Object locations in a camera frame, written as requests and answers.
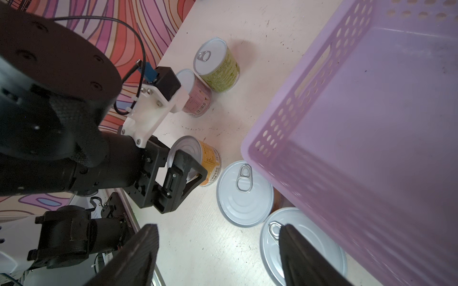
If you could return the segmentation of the small can yellow label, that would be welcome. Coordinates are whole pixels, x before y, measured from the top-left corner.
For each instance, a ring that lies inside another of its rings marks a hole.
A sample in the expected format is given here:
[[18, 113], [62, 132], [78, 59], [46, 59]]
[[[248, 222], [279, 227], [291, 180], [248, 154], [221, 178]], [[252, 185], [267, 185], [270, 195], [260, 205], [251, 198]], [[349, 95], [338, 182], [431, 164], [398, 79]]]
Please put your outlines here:
[[217, 183], [217, 203], [231, 224], [250, 228], [265, 221], [274, 207], [274, 188], [246, 161], [224, 169]]

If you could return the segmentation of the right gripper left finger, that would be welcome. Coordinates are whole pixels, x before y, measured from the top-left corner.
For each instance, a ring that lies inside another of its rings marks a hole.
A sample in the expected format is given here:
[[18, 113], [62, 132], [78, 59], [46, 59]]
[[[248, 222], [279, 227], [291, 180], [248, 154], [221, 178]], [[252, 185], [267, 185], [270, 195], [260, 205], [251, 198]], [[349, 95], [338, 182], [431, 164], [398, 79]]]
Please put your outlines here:
[[157, 225], [144, 225], [124, 245], [118, 255], [86, 285], [149, 286], [152, 283], [158, 251]]

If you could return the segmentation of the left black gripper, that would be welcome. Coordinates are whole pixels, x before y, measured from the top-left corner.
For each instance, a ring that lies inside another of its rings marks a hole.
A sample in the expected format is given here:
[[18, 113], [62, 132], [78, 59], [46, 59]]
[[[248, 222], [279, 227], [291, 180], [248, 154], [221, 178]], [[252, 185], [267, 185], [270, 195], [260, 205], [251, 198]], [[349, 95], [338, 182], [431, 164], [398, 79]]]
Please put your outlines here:
[[169, 150], [157, 137], [151, 136], [141, 152], [139, 177], [125, 188], [141, 209], [154, 206], [162, 214], [174, 212], [206, 179], [207, 170], [190, 154], [178, 150], [163, 185], [157, 183], [158, 170], [165, 167]]

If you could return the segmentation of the small can pink label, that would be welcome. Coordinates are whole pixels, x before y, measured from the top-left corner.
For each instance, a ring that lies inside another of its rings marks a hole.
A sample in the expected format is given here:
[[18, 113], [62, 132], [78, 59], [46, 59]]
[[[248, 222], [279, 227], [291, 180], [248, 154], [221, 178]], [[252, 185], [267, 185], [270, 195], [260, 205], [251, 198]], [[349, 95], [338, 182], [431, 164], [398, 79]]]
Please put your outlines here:
[[272, 213], [260, 238], [261, 258], [277, 286], [349, 286], [345, 252], [299, 209]]

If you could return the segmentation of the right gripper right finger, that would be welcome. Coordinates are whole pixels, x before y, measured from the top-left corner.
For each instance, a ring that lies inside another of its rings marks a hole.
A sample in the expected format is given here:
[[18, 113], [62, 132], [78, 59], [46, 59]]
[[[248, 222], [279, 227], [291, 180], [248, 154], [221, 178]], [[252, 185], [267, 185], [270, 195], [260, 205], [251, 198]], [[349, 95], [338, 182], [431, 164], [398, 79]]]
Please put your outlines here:
[[279, 249], [288, 286], [351, 285], [293, 225], [281, 227]]

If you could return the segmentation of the purple plastic basket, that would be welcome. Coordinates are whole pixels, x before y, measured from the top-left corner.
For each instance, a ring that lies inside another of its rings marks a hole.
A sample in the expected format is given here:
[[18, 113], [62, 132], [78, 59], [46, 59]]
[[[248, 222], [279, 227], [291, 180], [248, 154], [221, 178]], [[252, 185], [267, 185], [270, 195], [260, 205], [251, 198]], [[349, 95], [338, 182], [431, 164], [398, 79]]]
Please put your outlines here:
[[343, 1], [243, 158], [386, 286], [458, 283], [458, 4]]

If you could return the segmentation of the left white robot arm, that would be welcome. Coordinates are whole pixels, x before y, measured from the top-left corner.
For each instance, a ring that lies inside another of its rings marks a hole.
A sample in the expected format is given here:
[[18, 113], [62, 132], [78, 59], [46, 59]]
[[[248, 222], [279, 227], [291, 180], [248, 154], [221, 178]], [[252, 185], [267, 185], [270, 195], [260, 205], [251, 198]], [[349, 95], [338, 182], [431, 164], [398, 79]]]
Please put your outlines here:
[[61, 25], [1, 4], [1, 195], [67, 192], [95, 198], [123, 188], [140, 208], [175, 211], [206, 178], [190, 154], [176, 151], [156, 182], [169, 148], [154, 131], [180, 112], [188, 94], [170, 67], [148, 76], [118, 133], [100, 131], [125, 79], [93, 44]]

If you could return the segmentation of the small can orange label front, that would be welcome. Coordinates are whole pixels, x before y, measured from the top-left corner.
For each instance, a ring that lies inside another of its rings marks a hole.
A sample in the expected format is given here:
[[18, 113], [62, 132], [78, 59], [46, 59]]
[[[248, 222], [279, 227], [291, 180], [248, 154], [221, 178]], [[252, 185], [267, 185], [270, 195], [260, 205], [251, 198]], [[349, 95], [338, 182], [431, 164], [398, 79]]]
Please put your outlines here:
[[208, 174], [201, 183], [202, 187], [207, 187], [217, 180], [221, 171], [221, 156], [214, 147], [192, 136], [181, 137], [170, 149], [167, 167], [172, 166], [177, 150], [185, 151], [207, 170]]

